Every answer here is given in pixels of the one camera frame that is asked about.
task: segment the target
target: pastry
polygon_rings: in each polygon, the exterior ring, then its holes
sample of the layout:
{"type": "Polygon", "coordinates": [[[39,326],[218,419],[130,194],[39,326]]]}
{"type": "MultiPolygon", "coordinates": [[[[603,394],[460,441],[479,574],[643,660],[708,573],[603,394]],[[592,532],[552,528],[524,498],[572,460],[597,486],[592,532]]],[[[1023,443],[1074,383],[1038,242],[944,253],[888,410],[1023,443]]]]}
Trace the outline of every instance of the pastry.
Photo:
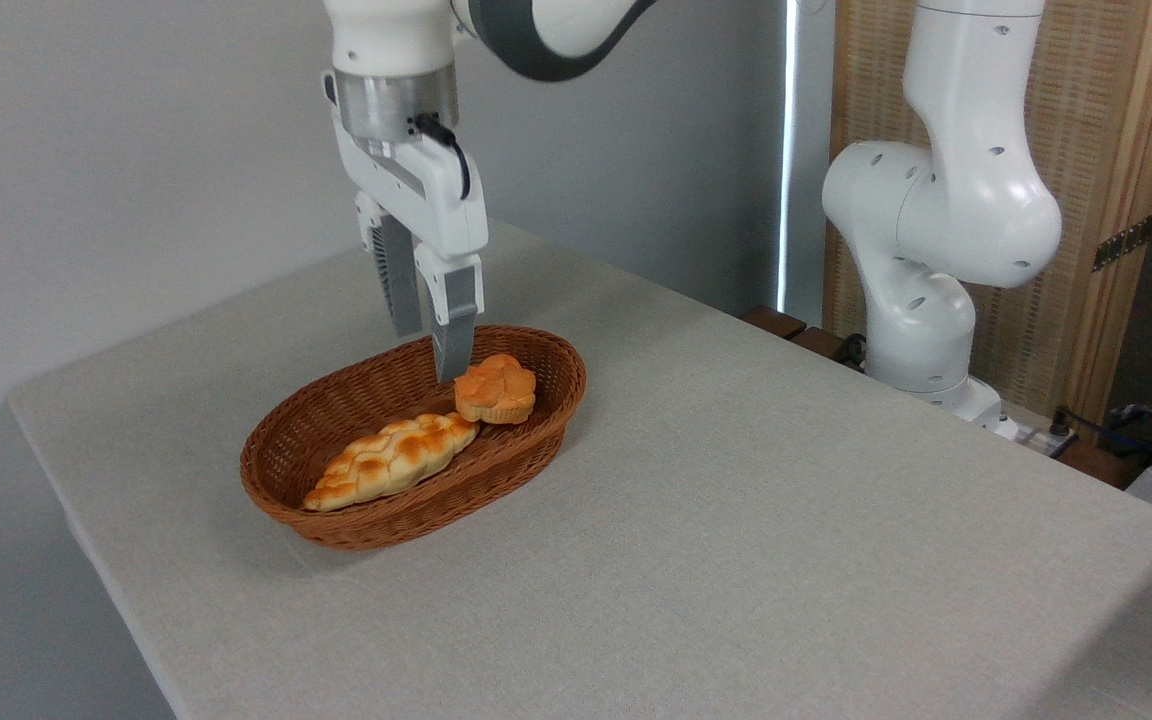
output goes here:
{"type": "Polygon", "coordinates": [[[417,415],[358,438],[336,455],[317,486],[305,495],[305,510],[336,510],[356,502],[396,495],[447,468],[452,456],[479,434],[479,424],[461,415],[417,415]]]}
{"type": "Polygon", "coordinates": [[[467,420],[517,425],[536,406],[536,373],[511,355],[493,355],[456,378],[456,411],[467,420]]]}

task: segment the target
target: metal hinge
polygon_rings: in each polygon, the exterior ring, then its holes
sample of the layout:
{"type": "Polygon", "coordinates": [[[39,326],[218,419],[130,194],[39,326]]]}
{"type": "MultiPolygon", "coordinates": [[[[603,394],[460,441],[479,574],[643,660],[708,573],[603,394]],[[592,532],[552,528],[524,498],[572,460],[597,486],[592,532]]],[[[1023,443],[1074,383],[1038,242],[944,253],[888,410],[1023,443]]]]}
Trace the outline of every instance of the metal hinge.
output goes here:
{"type": "Polygon", "coordinates": [[[1144,245],[1152,237],[1152,215],[1140,220],[1132,227],[1116,234],[1096,247],[1096,260],[1092,263],[1092,272],[1105,268],[1121,256],[1130,255],[1137,247],[1144,245]]]}

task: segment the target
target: light strip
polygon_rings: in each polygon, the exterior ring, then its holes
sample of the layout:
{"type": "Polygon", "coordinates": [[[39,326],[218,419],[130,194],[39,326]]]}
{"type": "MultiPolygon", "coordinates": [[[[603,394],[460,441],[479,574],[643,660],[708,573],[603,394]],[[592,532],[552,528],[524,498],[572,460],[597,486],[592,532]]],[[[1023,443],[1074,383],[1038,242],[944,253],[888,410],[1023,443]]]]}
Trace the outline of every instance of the light strip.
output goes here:
{"type": "Polygon", "coordinates": [[[794,167],[794,115],[797,90],[799,1],[785,3],[785,129],[781,136],[781,227],[776,251],[776,311],[785,313],[790,273],[790,168],[794,167]]]}

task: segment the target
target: oval basket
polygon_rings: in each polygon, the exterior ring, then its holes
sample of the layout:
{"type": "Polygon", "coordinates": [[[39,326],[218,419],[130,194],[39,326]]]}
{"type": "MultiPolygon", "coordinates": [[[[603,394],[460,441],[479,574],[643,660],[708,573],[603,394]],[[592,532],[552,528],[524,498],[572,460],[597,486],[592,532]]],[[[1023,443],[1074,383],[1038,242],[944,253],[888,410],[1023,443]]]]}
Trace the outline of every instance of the oval basket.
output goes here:
{"type": "Polygon", "coordinates": [[[452,464],[397,495],[333,511],[301,510],[323,470],[347,445],[419,414],[450,414],[452,382],[435,382],[430,338],[317,379],[265,416],[238,460],[243,488],[271,518],[309,541],[367,550],[410,541],[522,486],[558,455],[585,393],[585,364],[562,338],[484,325],[473,363],[508,353],[536,373],[536,407],[521,425],[484,425],[452,464]]]}

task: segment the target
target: braided bread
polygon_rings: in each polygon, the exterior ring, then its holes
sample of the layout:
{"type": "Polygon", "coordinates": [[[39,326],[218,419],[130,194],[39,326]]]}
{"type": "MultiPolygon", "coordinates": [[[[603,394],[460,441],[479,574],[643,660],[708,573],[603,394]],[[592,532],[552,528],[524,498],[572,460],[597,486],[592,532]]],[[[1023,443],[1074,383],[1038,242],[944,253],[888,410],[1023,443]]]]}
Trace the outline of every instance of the braided bread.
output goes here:
{"type": "Polygon", "coordinates": [[[356,502],[396,495],[447,468],[452,456],[479,434],[479,424],[457,414],[417,415],[379,433],[358,438],[336,455],[317,486],[305,495],[305,510],[338,510],[356,502]]]}

